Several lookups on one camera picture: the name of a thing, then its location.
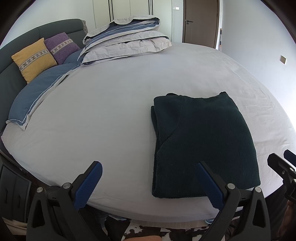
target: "wall outlet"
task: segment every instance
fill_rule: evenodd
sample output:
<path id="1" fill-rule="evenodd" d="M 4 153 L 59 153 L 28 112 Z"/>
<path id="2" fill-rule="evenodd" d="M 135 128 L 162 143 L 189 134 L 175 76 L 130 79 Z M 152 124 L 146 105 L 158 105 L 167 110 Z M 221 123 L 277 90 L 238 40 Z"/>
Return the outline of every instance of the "wall outlet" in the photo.
<path id="1" fill-rule="evenodd" d="M 283 64 L 286 64 L 286 61 L 287 61 L 287 59 L 286 59 L 284 56 L 281 56 L 281 62 L 282 62 Z"/>

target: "folded sweater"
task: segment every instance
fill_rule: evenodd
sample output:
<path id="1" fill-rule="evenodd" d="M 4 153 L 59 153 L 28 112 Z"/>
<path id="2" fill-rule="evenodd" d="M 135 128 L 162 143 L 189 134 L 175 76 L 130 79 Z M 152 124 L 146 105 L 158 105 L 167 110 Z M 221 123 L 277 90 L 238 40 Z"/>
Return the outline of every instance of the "folded sweater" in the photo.
<path id="1" fill-rule="evenodd" d="M 156 97 L 151 118 L 157 138 L 153 196 L 205 196 L 195 171 L 200 161 L 238 188 L 260 185 L 251 133 L 226 92 L 207 99 Z"/>

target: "headboard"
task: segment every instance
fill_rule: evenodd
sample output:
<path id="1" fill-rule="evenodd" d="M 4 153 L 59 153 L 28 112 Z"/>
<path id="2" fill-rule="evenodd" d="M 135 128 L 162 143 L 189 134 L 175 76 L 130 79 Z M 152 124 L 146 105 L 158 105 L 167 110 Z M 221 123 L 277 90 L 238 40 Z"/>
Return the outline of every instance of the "headboard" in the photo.
<path id="1" fill-rule="evenodd" d="M 26 86 L 18 66 L 11 56 L 41 38 L 47 39 L 65 32 L 80 48 L 86 32 L 80 19 L 66 19 L 34 28 L 0 49 L 0 133 L 6 126 L 9 110 L 18 93 Z"/>

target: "bed sheet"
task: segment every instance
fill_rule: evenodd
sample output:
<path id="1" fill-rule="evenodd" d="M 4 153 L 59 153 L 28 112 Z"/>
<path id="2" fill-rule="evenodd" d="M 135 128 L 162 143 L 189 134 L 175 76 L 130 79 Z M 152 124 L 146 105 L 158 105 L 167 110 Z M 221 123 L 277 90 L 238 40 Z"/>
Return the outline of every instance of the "bed sheet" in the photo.
<path id="1" fill-rule="evenodd" d="M 25 131 L 9 123 L 2 140 L 25 169 L 49 185 L 73 182 L 92 161 L 100 161 L 103 176 L 88 203 L 103 211 L 152 222 L 213 218 L 218 210 L 207 197 L 152 196 L 156 137 L 150 107 L 167 93 L 208 98 L 222 91 L 250 129 L 260 187 L 268 196 L 282 180 L 267 157 L 296 151 L 293 126 L 245 68 L 204 46 L 173 44 L 160 53 L 79 67 L 40 104 Z"/>

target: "wardrobe door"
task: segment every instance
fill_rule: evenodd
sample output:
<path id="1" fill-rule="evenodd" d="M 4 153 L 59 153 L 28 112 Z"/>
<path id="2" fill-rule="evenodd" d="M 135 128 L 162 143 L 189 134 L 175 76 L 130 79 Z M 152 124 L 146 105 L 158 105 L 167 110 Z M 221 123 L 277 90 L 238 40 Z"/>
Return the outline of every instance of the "wardrobe door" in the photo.
<path id="1" fill-rule="evenodd" d="M 158 31 L 172 41 L 172 0 L 153 0 L 153 15 L 160 19 Z"/>
<path id="2" fill-rule="evenodd" d="M 126 18 L 131 15 L 129 0 L 112 0 L 112 7 L 114 19 Z"/>
<path id="3" fill-rule="evenodd" d="M 93 3 L 96 28 L 100 28 L 110 23 L 109 1 L 94 0 Z"/>
<path id="4" fill-rule="evenodd" d="M 131 16 L 149 15 L 149 0 L 130 0 Z"/>

